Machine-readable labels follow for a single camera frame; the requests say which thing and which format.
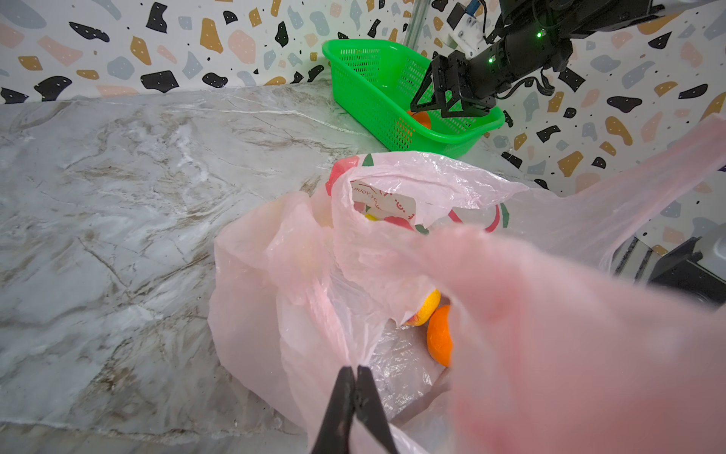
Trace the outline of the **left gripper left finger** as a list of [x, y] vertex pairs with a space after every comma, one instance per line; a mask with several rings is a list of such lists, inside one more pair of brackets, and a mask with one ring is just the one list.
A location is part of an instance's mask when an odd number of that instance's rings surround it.
[[355, 375], [342, 367], [333, 387], [312, 454], [349, 454], [349, 438], [355, 413]]

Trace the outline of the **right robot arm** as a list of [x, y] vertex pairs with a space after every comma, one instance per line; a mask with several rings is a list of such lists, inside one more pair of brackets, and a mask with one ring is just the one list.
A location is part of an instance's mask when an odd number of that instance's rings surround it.
[[697, 1], [503, 1], [488, 26], [486, 2], [459, 4], [447, 20], [453, 51], [429, 64], [410, 110], [485, 117], [522, 85], [552, 96], [546, 70], [565, 71], [573, 40], [697, 7]]

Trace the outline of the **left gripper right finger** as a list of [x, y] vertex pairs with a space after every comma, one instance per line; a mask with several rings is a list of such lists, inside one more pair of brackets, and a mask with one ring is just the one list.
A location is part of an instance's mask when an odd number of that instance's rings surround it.
[[353, 387], [353, 415], [374, 437], [385, 452], [398, 454], [399, 451], [389, 427], [372, 370], [359, 365]]

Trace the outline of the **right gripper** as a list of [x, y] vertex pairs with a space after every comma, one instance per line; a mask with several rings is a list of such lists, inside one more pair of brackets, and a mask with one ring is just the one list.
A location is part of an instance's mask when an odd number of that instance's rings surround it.
[[440, 55], [429, 64], [410, 111], [477, 118], [489, 115], [499, 100], [510, 98], [523, 85], [552, 96], [555, 88], [544, 71], [562, 72], [572, 53], [570, 39], [529, 25], [508, 33], [472, 59], [461, 51]]

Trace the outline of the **pink plastic bag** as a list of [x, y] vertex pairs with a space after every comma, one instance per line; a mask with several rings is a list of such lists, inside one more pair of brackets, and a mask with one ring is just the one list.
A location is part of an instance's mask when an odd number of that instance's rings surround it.
[[[436, 154], [340, 160], [217, 236], [217, 355], [310, 452], [338, 372], [362, 365], [399, 453], [722, 453], [724, 317], [610, 266], [724, 163], [722, 115], [565, 198]], [[428, 322], [405, 325], [435, 289], [448, 367]]]

